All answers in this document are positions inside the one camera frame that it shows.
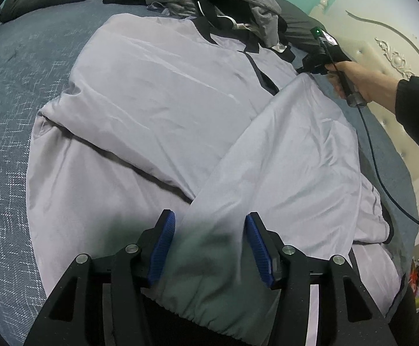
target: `black cable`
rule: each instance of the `black cable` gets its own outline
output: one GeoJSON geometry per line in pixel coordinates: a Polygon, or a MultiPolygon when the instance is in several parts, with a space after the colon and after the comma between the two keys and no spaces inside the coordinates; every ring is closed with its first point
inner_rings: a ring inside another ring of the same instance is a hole
{"type": "MultiPolygon", "coordinates": [[[[328,50],[328,48],[326,47],[326,44],[324,44],[323,43],[323,48],[325,48],[325,50],[326,50],[326,53],[328,54],[328,56],[329,56],[329,58],[330,58],[330,60],[332,61],[332,64],[333,64],[333,66],[335,67],[335,69],[336,69],[336,71],[338,72],[338,75],[340,74],[340,72],[339,72],[339,70],[338,70],[338,68],[336,67],[336,63],[334,62],[334,60],[332,59],[332,57],[331,57],[331,54],[329,53],[329,50],[328,50]]],[[[366,122],[365,122],[365,119],[363,118],[363,113],[362,113],[362,111],[361,111],[361,108],[360,107],[358,107],[357,108],[358,109],[358,111],[359,111],[359,113],[360,113],[360,117],[362,118],[362,121],[363,121],[363,125],[364,125],[364,127],[365,127],[365,130],[366,130],[366,135],[367,135],[367,137],[368,137],[368,143],[369,143],[369,148],[370,148],[370,150],[371,150],[371,156],[373,157],[373,163],[375,164],[375,171],[376,171],[376,176],[377,176],[377,178],[378,178],[378,181],[379,181],[379,183],[381,184],[381,187],[382,187],[382,189],[384,190],[384,192],[387,194],[387,196],[389,197],[389,199],[391,200],[391,202],[393,203],[393,204],[395,204],[395,206],[397,206],[397,208],[406,216],[406,217],[408,217],[411,221],[413,221],[415,224],[418,224],[419,225],[419,220],[418,219],[416,219],[416,218],[414,218],[413,216],[411,216],[407,211],[405,211],[403,208],[402,208],[402,206],[400,206],[400,204],[398,204],[397,203],[397,201],[392,197],[392,195],[390,195],[390,193],[389,193],[389,191],[386,189],[386,187],[384,186],[384,183],[382,183],[382,180],[381,180],[381,176],[379,175],[379,170],[378,170],[378,166],[377,166],[377,164],[376,164],[376,157],[375,157],[375,151],[374,151],[374,149],[373,149],[373,143],[371,142],[371,138],[370,138],[370,136],[369,136],[369,131],[368,131],[368,127],[367,127],[367,125],[366,125],[366,122]]]]}

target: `cream headboard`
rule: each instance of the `cream headboard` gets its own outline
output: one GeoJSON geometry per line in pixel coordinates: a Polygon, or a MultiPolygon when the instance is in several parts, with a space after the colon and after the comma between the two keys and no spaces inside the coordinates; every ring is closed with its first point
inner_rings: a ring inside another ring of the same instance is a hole
{"type": "MultiPolygon", "coordinates": [[[[320,0],[309,15],[321,22],[355,61],[398,79],[419,76],[419,43],[415,37],[394,27],[390,18],[379,22],[372,19],[371,12],[357,16],[347,10],[329,14],[327,5],[328,0],[320,0]]],[[[375,103],[369,104],[369,108],[387,131],[411,174],[419,211],[419,147],[391,112],[375,103]]]]}

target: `blue bedspread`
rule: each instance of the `blue bedspread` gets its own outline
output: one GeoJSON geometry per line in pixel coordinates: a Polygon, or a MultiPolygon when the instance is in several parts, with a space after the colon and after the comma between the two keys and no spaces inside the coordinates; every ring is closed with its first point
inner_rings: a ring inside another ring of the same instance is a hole
{"type": "MultiPolygon", "coordinates": [[[[93,32],[118,13],[157,15],[142,6],[103,5],[101,0],[91,0],[37,10],[0,26],[0,333],[11,346],[23,344],[46,299],[25,209],[31,128],[38,109],[68,86],[70,69],[93,32]]],[[[298,67],[305,53],[294,52],[298,67]]],[[[333,97],[328,81],[321,76],[316,79],[325,94],[333,97]]],[[[362,150],[370,158],[358,113],[345,101],[336,101],[356,127],[362,150]]],[[[407,211],[417,215],[402,159],[376,118],[369,111],[365,117],[386,187],[407,211]]],[[[404,255],[410,256],[417,226],[388,204],[403,240],[404,255]]]]}

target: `blue gripper pad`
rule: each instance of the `blue gripper pad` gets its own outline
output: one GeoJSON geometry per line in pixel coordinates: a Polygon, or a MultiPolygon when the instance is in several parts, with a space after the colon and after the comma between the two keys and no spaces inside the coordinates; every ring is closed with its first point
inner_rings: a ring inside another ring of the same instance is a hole
{"type": "Polygon", "coordinates": [[[245,228],[261,279],[268,288],[271,288],[274,281],[272,259],[251,215],[245,218],[245,228]]]}
{"type": "MultiPolygon", "coordinates": [[[[167,215],[165,215],[164,212],[165,211],[163,211],[162,214],[162,217],[165,217],[164,225],[162,226],[161,234],[150,255],[149,273],[147,275],[147,280],[150,285],[153,285],[158,281],[163,272],[166,256],[168,255],[172,238],[174,237],[174,231],[176,230],[176,216],[174,215],[174,212],[167,211],[167,215]]],[[[158,220],[155,228],[159,227],[160,221],[162,220],[158,220]]]]}

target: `metal screw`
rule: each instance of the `metal screw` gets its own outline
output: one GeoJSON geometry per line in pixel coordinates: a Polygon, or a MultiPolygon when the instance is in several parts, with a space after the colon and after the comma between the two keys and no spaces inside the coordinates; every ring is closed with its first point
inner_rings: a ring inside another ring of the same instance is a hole
{"type": "Polygon", "coordinates": [[[125,251],[128,254],[134,254],[137,251],[139,251],[139,246],[138,245],[127,245],[126,248],[125,248],[125,251]]]}
{"type": "Polygon", "coordinates": [[[345,259],[341,256],[341,255],[335,255],[332,257],[332,260],[337,264],[337,265],[343,265],[345,263],[345,259]]]}
{"type": "Polygon", "coordinates": [[[287,255],[293,255],[296,249],[293,246],[286,245],[281,249],[287,255]]]}
{"type": "Polygon", "coordinates": [[[75,260],[78,264],[83,264],[88,261],[88,255],[86,254],[78,255],[75,260]]]}

